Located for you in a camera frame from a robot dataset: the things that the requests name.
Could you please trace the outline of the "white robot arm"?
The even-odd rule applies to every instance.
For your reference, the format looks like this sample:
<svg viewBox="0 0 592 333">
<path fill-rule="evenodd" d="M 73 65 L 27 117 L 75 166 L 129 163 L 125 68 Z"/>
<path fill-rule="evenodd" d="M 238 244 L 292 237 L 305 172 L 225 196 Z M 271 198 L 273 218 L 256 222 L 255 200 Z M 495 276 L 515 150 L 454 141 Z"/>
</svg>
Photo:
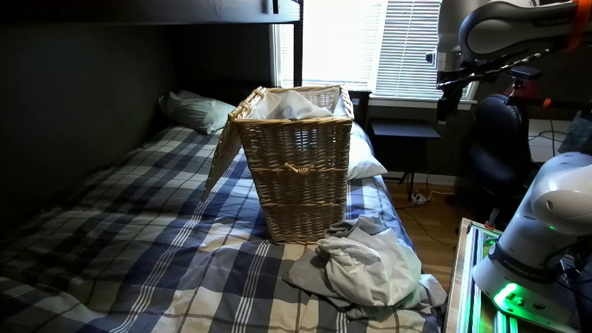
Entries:
<svg viewBox="0 0 592 333">
<path fill-rule="evenodd" d="M 447 117 L 462 91 L 532 57 L 573 50 L 589 35 L 589 0 L 519 6 L 508 0 L 440 0 L 436 113 Z M 547 159 L 471 281 L 491 305 L 552 333 L 582 333 L 578 294 L 565 266 L 592 235 L 592 155 Z"/>
</svg>

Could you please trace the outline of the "robot base stand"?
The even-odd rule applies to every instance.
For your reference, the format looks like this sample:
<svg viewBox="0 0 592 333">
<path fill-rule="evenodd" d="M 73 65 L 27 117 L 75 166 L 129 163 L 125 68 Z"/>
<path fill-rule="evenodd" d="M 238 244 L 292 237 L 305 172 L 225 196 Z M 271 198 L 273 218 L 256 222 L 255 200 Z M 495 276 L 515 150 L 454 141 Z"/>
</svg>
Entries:
<svg viewBox="0 0 592 333">
<path fill-rule="evenodd" d="M 486 265 L 497 237 L 460 220 L 445 333 L 580 333 L 575 294 L 562 276 L 552 283 L 525 281 Z"/>
</svg>

